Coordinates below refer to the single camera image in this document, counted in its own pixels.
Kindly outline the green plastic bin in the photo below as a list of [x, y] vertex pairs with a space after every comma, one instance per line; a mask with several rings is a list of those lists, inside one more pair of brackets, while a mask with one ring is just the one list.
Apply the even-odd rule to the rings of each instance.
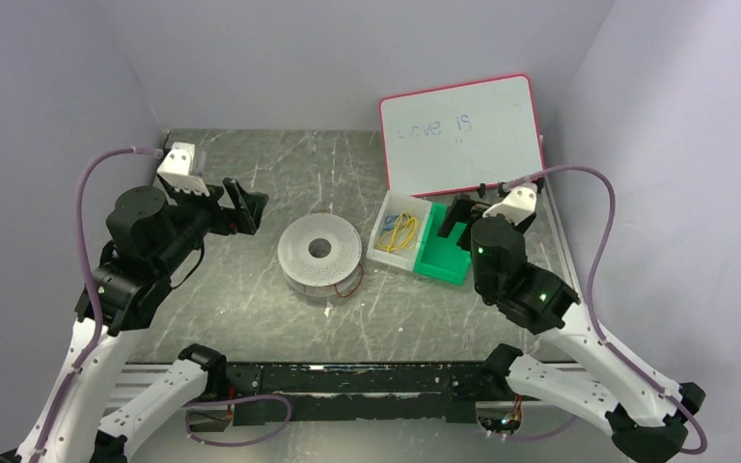
[[468, 275], [471, 257], [457, 244], [465, 230], [465, 223], [456, 223], [448, 237], [438, 232], [448, 207], [434, 203], [428, 217], [423, 242], [414, 264], [416, 274], [461, 286]]

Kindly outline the white plastic bin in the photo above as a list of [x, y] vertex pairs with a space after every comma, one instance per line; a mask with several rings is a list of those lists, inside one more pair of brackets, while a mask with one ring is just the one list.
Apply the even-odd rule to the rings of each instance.
[[388, 191], [371, 230], [366, 258], [413, 272], [432, 203]]

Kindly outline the white filament spool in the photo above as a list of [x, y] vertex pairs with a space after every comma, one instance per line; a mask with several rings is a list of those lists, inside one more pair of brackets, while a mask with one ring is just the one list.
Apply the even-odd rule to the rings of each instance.
[[279, 238], [284, 277], [301, 294], [347, 298], [362, 283], [362, 241], [357, 230], [332, 213], [311, 213], [292, 222]]

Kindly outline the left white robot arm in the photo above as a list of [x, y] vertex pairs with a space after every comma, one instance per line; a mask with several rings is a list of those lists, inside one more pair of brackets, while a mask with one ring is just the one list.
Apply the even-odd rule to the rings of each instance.
[[200, 344], [180, 351], [164, 377], [112, 414], [106, 404], [134, 346], [173, 292], [173, 275], [209, 234], [253, 235], [269, 198], [234, 179], [200, 193], [168, 182], [122, 193], [110, 240], [88, 267], [69, 352], [34, 427], [1, 462], [126, 462], [182, 406], [231, 399], [226, 357]]

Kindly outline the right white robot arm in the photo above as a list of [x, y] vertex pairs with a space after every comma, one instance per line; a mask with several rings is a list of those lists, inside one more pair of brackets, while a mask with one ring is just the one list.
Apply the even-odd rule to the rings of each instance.
[[606, 433], [635, 462], [667, 462], [691, 430], [707, 439], [696, 414], [705, 399], [695, 383], [662, 375], [597, 319], [587, 299], [555, 273], [530, 263], [524, 233], [535, 216], [536, 193], [516, 187], [487, 204], [466, 194], [454, 199], [439, 228], [446, 237], [464, 225], [458, 246], [469, 253], [474, 289], [514, 325], [568, 354], [590, 381], [546, 366], [530, 354], [498, 345], [482, 365], [490, 384], [557, 406]]

